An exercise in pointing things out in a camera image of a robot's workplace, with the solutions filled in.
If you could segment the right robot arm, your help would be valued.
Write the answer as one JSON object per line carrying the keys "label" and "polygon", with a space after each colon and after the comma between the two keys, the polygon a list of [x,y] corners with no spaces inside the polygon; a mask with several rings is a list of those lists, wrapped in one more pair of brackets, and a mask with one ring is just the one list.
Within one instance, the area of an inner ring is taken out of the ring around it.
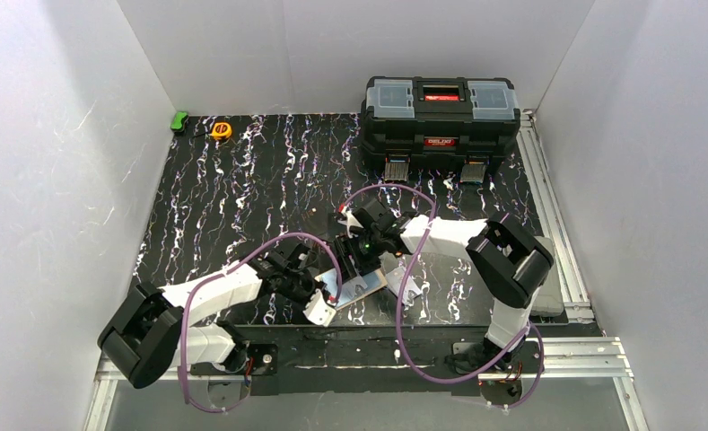
{"label": "right robot arm", "polygon": [[484,351],[512,351],[513,338],[529,323],[540,287],[554,266],[552,254],[515,217],[497,212],[487,219],[431,219],[405,212],[395,216],[377,199],[345,211],[346,232],[356,259],[384,253],[429,253],[472,265],[494,299]]}

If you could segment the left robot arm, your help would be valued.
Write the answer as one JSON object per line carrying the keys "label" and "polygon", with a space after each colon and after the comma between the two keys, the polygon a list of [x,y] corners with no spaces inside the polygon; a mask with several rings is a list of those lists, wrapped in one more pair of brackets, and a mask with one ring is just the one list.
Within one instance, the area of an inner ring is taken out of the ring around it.
{"label": "left robot arm", "polygon": [[129,289],[97,340],[98,348],[137,389],[158,381],[176,367],[185,380],[194,365],[211,364],[227,374],[249,374],[254,358],[249,341],[217,323],[201,321],[263,296],[281,295],[302,307],[312,324],[328,326],[338,297],[317,280],[306,260],[317,244],[308,233],[287,233],[265,242],[247,256],[188,282]]}

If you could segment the beige card holder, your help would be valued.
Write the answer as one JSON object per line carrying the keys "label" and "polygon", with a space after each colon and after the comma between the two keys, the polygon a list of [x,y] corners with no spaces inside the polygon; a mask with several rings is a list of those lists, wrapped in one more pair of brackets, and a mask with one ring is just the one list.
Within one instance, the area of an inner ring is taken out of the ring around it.
{"label": "beige card holder", "polygon": [[336,304],[337,311],[356,303],[387,285],[387,280],[381,269],[364,276],[358,275],[353,277],[344,282],[342,286],[337,284],[336,276],[336,271],[331,269],[316,276],[315,279],[322,282],[325,290],[338,299]]}

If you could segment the white card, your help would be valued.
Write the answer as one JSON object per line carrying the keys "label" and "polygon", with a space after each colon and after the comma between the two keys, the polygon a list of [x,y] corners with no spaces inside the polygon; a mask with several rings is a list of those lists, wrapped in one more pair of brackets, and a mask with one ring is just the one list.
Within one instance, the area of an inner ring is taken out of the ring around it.
{"label": "white card", "polygon": [[423,293],[422,288],[417,285],[414,278],[406,275],[405,267],[392,269],[385,275],[385,278],[387,282],[386,287],[393,295],[398,295],[402,281],[404,279],[406,280],[405,290],[402,295],[402,304],[404,306],[413,306]]}

